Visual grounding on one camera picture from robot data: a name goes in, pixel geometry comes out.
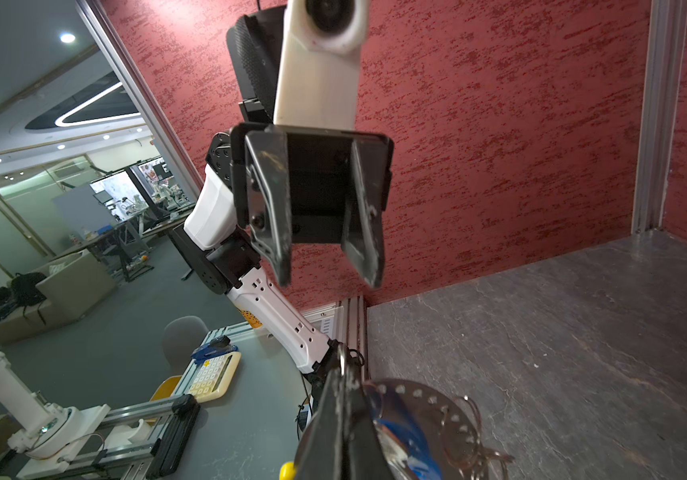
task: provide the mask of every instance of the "floor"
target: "floor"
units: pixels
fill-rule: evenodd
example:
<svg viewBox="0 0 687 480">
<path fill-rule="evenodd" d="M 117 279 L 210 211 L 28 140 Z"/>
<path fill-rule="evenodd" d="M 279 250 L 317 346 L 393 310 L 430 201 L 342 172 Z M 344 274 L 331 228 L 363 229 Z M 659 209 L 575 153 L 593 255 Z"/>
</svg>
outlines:
<svg viewBox="0 0 687 480">
<path fill-rule="evenodd" d="M 145 402 L 170 375 L 160 347 L 169 322 L 195 315 L 215 329 L 244 321 L 196 274 L 181 281 L 188 267 L 167 237 L 152 245 L 155 269 L 121 282 L 79 322 L 3 348 L 29 388 L 61 406 Z"/>
<path fill-rule="evenodd" d="M 373 378 L 468 394 L 511 478 L 687 478 L 687 245 L 652 232 L 368 310 Z"/>
</svg>

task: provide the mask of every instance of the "screw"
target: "screw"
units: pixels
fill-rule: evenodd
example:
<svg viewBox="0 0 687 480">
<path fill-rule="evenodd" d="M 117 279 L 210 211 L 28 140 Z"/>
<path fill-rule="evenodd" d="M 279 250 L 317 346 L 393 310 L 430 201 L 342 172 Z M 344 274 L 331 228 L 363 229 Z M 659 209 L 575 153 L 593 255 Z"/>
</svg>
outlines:
<svg viewBox="0 0 687 480">
<path fill-rule="evenodd" d="M 252 216 L 250 219 L 250 225 L 254 226 L 259 230 L 264 229 L 264 214 L 257 214 Z"/>
</svg>

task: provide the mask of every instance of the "gray chair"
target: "gray chair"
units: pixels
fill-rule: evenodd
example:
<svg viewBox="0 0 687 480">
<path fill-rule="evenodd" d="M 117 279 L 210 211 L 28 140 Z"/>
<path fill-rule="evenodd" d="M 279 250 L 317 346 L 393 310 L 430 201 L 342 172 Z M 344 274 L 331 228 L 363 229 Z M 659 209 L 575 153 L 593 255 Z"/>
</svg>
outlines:
<svg viewBox="0 0 687 480">
<path fill-rule="evenodd" d="M 181 375 L 192 360 L 192 352 L 202 344 L 208 328 L 198 316 L 173 320 L 162 333 L 162 353 L 170 364 L 171 375 Z"/>
</svg>

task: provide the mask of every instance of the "couch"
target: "couch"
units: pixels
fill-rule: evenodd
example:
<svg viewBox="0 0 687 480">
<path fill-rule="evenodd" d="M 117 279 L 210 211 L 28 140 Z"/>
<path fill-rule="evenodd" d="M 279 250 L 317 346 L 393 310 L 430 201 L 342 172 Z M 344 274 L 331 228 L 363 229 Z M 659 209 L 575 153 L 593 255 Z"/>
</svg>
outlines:
<svg viewBox="0 0 687 480">
<path fill-rule="evenodd" d="M 39 305 L 20 306 L 0 322 L 1 345 L 76 322 L 117 286 L 88 250 L 33 271 L 46 275 L 36 285 L 46 299 Z"/>
</svg>

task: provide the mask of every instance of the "yellow object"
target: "yellow object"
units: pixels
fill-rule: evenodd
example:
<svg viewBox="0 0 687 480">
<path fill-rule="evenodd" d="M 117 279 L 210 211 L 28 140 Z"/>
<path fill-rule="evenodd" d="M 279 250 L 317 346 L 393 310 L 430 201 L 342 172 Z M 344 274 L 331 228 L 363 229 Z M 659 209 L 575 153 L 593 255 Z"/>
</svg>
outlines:
<svg viewBox="0 0 687 480">
<path fill-rule="evenodd" d="M 250 326 L 252 326 L 254 329 L 261 328 L 262 326 L 264 326 L 264 324 L 261 323 L 261 321 L 255 317 L 255 315 L 248 312 L 247 310 L 240 310 L 240 313 L 243 317 L 245 317 L 245 320 L 247 320 L 248 323 L 250 323 Z"/>
<path fill-rule="evenodd" d="M 173 390 L 176 389 L 176 385 L 178 384 L 179 380 L 181 380 L 181 376 L 176 375 L 162 382 L 160 386 L 157 387 L 157 391 L 154 392 L 154 395 L 152 395 L 152 398 L 149 400 L 149 402 L 154 402 L 155 400 L 161 400 L 171 396 L 173 394 Z"/>
<path fill-rule="evenodd" d="M 234 370 L 237 369 L 241 358 L 240 352 L 229 352 L 205 360 L 187 393 L 193 395 L 199 403 L 223 396 L 232 382 Z"/>
<path fill-rule="evenodd" d="M 293 480 L 295 478 L 295 465 L 288 462 L 280 468 L 280 480 Z"/>
</svg>

